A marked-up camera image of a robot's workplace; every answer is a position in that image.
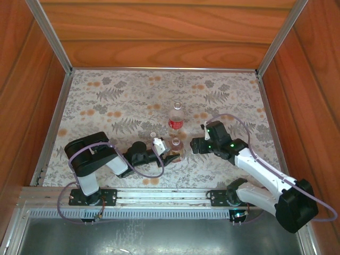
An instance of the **gray metal floor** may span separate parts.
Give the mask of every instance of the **gray metal floor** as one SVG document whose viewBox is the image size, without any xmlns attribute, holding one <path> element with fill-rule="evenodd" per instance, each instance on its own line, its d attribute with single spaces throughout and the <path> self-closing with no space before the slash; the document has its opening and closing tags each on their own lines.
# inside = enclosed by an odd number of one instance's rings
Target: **gray metal floor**
<svg viewBox="0 0 340 255">
<path fill-rule="evenodd" d="M 228 220 L 131 219 L 78 226 L 29 219 L 20 254 L 301 254 L 298 237 L 269 215 L 242 226 Z"/>
</svg>

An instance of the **floral tablecloth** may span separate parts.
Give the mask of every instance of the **floral tablecloth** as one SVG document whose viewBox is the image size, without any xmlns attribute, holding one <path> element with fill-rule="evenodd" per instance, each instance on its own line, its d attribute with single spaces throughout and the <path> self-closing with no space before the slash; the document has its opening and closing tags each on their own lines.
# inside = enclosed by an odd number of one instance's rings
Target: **floral tablecloth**
<svg viewBox="0 0 340 255">
<path fill-rule="evenodd" d="M 245 171 L 214 155 L 194 155 L 189 142 L 203 136 L 200 124 L 221 113 L 244 120 L 251 131 L 255 151 L 279 168 L 257 80 L 253 73 L 91 71 L 75 72 L 43 186 L 66 186 L 73 181 L 67 166 L 65 145 L 104 131 L 121 152 L 135 141 L 151 146 L 151 132 L 170 139 L 168 112 L 182 103 L 186 119 L 184 161 L 166 167 L 165 174 L 148 179 L 133 174 L 117 178 L 104 166 L 96 171 L 100 186 L 116 188 L 225 188 L 238 177 L 254 181 Z M 245 130 L 232 118 L 220 119 L 232 138 L 247 141 Z M 156 163 L 139 171 L 157 175 Z"/>
</svg>

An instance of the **jar lid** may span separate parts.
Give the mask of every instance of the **jar lid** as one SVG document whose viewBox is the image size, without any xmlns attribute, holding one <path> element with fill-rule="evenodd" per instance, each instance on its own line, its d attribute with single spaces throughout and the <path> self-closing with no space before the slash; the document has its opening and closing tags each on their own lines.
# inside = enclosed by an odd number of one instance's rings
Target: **jar lid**
<svg viewBox="0 0 340 255">
<path fill-rule="evenodd" d="M 182 104 L 181 103 L 174 103 L 174 108 L 176 110 L 180 110 L 182 108 Z"/>
<path fill-rule="evenodd" d="M 178 139 L 177 137 L 174 137 L 173 139 L 172 139 L 172 144 L 173 145 L 179 145 L 181 143 L 181 141 L 180 141 L 180 139 Z"/>
</svg>

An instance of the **wood grain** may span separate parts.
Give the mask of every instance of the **wood grain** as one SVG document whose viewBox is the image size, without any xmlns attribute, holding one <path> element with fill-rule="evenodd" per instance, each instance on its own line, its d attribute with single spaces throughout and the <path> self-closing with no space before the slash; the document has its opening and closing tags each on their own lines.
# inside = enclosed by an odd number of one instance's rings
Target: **wood grain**
<svg viewBox="0 0 340 255">
<path fill-rule="evenodd" d="M 183 41 L 64 41 L 73 66 L 256 68 L 267 45 Z"/>
<path fill-rule="evenodd" d="M 115 4 L 179 4 L 286 8 L 293 7 L 295 0 L 40 0 L 41 3 L 115 3 Z"/>
<path fill-rule="evenodd" d="M 294 28 L 340 127 L 340 3 L 311 1 Z"/>
<path fill-rule="evenodd" d="M 5 233 L 6 223 L 10 220 L 21 187 L 31 180 L 63 84 L 65 72 L 57 57 L 54 56 L 51 60 L 45 74 L 45 81 L 39 84 L 42 89 L 37 91 L 39 99 L 35 104 L 29 126 L 25 131 L 5 186 L 0 193 L 0 215 L 2 217 L 0 237 Z"/>
<path fill-rule="evenodd" d="M 17 60 L 33 15 L 22 0 L 0 1 L 0 94 L 13 63 Z"/>
<path fill-rule="evenodd" d="M 0 95 L 0 187 L 12 168 L 44 82 L 53 52 L 35 22 Z"/>
<path fill-rule="evenodd" d="M 340 5 L 309 1 L 281 45 L 263 82 L 290 174 L 340 212 Z M 318 218 L 332 214 L 319 206 Z M 323 254 L 340 250 L 340 219 L 313 222 Z"/>
<path fill-rule="evenodd" d="M 44 5 L 60 40 L 205 40 L 270 44 L 288 10 L 163 5 Z"/>
</svg>

